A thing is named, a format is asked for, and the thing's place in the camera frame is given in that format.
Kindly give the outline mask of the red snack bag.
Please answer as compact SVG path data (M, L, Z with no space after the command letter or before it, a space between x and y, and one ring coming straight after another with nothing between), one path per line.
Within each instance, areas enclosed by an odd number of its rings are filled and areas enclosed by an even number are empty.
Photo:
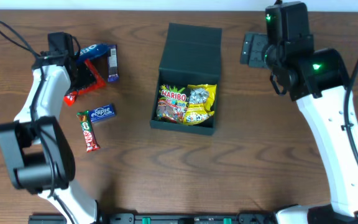
M78 66L78 79L68 93L63 97L63 101L71 106L77 97L85 93L97 90L106 86L106 82L92 64L91 60L86 59Z

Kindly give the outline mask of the black box with lid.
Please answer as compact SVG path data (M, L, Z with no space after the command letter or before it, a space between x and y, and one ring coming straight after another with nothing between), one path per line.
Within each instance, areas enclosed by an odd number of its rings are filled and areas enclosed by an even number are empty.
M158 68L157 87L150 127L184 133L212 135L216 115L194 126L156 120L160 86L220 85L222 29L171 23L168 27L162 58Z

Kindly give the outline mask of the yellow snack bag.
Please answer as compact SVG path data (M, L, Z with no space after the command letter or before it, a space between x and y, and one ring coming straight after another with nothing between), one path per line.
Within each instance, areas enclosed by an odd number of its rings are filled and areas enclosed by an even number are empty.
M190 95L183 124L193 126L203 123L214 115L212 105L216 98L217 85L188 85L187 88Z

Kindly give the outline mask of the Haribo gummy bag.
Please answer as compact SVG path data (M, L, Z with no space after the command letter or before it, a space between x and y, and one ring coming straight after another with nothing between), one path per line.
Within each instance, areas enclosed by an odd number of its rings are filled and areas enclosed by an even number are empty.
M188 109L188 89L185 86L160 85L155 119L182 124Z

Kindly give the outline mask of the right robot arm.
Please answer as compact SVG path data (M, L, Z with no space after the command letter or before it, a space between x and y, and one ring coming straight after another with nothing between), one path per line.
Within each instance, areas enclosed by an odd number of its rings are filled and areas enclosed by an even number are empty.
M276 94L289 95L308 123L330 189L327 205L290 205L276 223L358 223L358 121L348 73L335 49L316 50L308 10L300 1L265 9L267 31L244 37L241 63L270 70Z

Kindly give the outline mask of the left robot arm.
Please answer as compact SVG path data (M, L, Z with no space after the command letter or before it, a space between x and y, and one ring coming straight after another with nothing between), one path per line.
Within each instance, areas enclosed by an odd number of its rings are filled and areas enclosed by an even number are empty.
M48 35L47 52L36 54L33 82L21 111L0 124L0 148L16 189L48 200L67 223L96 223L98 204L75 180L75 161L58 123L63 98L77 77L74 38Z

